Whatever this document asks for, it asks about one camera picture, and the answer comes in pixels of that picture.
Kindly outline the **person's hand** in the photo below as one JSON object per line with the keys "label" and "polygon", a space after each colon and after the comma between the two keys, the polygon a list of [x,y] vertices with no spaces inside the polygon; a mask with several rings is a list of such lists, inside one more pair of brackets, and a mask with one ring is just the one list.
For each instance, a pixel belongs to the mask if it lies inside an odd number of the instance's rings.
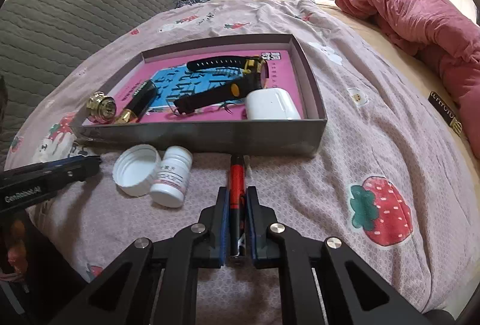
{"label": "person's hand", "polygon": [[4,244],[7,248],[7,261],[17,275],[24,275],[28,268],[24,238],[26,230],[20,219],[8,219],[2,227]]}

